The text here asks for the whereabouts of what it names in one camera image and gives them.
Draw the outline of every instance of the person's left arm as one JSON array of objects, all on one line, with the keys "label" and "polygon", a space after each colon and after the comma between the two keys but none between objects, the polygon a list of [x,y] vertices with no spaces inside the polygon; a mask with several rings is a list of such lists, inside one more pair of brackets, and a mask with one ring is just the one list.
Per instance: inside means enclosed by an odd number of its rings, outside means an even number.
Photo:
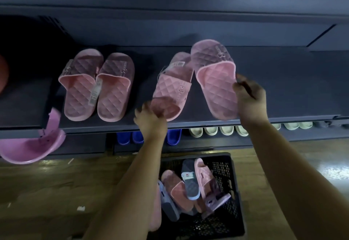
[{"label": "person's left arm", "polygon": [[135,110],[134,122],[142,132],[144,144],[83,240],[147,238],[167,122],[163,117],[158,118],[148,103],[143,104],[142,111]]}]

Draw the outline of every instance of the person's right hand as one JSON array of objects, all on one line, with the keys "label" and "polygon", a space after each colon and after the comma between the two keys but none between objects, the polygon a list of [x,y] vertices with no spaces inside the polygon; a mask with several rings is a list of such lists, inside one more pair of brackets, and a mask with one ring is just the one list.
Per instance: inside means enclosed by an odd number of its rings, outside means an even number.
[{"label": "person's right hand", "polygon": [[164,116],[156,116],[150,108],[150,101],[143,103],[142,110],[134,111],[134,123],[138,125],[144,142],[150,139],[164,141],[167,134],[167,121]]},{"label": "person's right hand", "polygon": [[239,82],[233,84],[238,98],[238,114],[241,125],[247,131],[251,127],[269,123],[267,99],[264,88],[243,75],[236,74]]}]

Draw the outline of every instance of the floor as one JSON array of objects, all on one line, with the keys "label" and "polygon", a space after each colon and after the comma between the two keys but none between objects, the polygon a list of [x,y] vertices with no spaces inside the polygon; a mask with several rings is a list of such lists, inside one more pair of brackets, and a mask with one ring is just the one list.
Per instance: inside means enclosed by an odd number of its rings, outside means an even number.
[{"label": "floor", "polygon": [[[349,198],[349,139],[292,145]],[[229,152],[248,239],[295,239],[254,150]],[[65,240],[83,232],[133,158],[43,160],[26,166],[0,163],[0,239]]]}]

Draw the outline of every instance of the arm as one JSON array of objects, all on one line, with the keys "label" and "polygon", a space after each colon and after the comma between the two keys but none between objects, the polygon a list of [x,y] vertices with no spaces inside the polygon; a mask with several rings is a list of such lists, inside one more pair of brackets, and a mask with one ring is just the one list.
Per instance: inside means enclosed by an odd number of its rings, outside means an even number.
[{"label": "arm", "polygon": [[161,149],[167,133],[166,119],[143,104],[134,122],[144,144],[122,177],[110,201],[92,221],[83,240],[145,240],[159,178]]},{"label": "arm", "polygon": [[242,126],[291,229],[299,240],[348,239],[349,203],[268,121],[265,90],[237,75]]}]

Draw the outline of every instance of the black plastic basket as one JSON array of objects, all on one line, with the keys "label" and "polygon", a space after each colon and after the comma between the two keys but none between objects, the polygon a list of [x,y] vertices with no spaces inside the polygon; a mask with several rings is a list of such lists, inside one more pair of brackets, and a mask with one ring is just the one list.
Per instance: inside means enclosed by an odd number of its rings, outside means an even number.
[{"label": "black plastic basket", "polygon": [[233,161],[229,153],[187,155],[161,160],[160,176],[173,170],[180,177],[182,162],[188,158],[202,158],[215,176],[220,189],[231,194],[231,199],[205,220],[201,214],[189,216],[181,214],[177,222],[171,222],[162,212],[159,230],[148,234],[148,239],[211,240],[239,237],[245,234],[240,193],[238,191]]}]

